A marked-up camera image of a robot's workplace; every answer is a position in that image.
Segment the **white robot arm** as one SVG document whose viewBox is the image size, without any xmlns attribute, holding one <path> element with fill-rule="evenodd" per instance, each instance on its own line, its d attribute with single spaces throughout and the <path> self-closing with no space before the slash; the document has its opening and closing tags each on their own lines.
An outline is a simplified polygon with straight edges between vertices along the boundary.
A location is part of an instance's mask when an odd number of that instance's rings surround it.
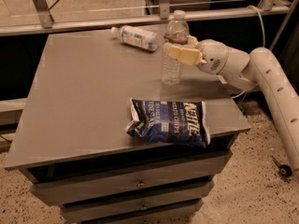
<svg viewBox="0 0 299 224">
<path fill-rule="evenodd" d="M 205 73 L 220 75 L 239 90 L 260 88 L 292 171 L 299 176 L 299 96 L 271 50 L 259 47 L 246 53 L 219 41 L 199 41 L 191 36 L 185 45 L 165 42 L 163 52 Z"/>
</svg>

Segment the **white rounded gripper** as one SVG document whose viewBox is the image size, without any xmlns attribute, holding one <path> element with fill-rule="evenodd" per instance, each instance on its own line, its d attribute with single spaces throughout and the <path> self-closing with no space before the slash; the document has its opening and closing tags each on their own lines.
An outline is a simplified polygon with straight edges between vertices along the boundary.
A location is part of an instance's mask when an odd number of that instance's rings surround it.
<svg viewBox="0 0 299 224">
<path fill-rule="evenodd" d="M 245 51 L 219 41 L 206 39 L 198 43 L 195 36 L 189 35 L 188 44 L 165 43 L 163 52 L 181 63 L 197 65 L 201 71 L 212 75 L 239 75 L 249 63 L 249 55 Z"/>
</svg>

